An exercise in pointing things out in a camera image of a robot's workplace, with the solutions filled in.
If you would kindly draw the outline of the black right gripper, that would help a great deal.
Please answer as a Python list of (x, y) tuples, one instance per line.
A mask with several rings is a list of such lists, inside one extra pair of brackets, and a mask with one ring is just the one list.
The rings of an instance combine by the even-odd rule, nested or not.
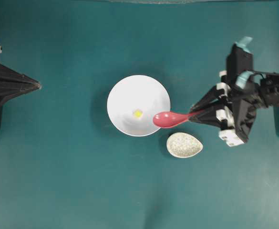
[[(257, 111), (249, 101), (232, 96), (232, 86), (224, 82), (226, 76), (225, 70), (219, 72), (221, 82), (191, 107), (189, 121), (220, 128), (219, 137), (228, 146), (238, 146), (248, 141)], [(209, 105), (218, 98), (223, 105)]]

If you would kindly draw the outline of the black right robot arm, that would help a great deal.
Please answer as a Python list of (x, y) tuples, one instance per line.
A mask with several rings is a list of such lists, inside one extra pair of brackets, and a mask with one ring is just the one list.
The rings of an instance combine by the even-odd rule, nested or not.
[(245, 144), (257, 110), (279, 107), (279, 74), (221, 71), (219, 77), (221, 82), (191, 107), (189, 121), (218, 127), (219, 138), (230, 147)]

